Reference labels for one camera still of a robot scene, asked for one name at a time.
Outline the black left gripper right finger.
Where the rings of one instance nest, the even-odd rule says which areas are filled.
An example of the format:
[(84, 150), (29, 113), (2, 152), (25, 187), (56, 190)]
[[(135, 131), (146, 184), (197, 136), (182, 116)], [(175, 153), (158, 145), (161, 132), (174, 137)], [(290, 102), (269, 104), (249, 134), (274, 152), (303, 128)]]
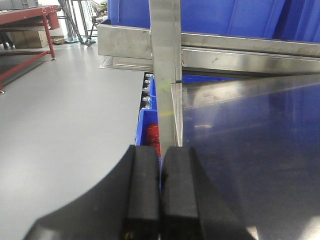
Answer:
[(161, 239), (252, 240), (192, 147), (169, 147), (161, 171)]

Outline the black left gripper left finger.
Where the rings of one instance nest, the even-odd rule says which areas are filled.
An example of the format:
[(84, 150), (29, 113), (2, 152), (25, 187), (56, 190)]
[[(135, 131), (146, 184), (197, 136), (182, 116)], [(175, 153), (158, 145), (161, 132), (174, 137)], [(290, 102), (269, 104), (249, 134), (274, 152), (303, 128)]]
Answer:
[(86, 193), (37, 219), (26, 240), (156, 240), (160, 167), (150, 146), (128, 147), (117, 165)]

